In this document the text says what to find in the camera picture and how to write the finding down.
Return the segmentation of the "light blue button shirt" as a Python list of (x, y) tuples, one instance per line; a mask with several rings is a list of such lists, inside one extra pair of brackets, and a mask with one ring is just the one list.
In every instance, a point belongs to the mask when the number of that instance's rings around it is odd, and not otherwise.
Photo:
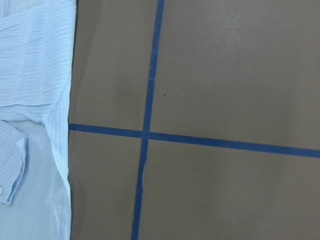
[(0, 3), (0, 237), (68, 240), (77, 3)]

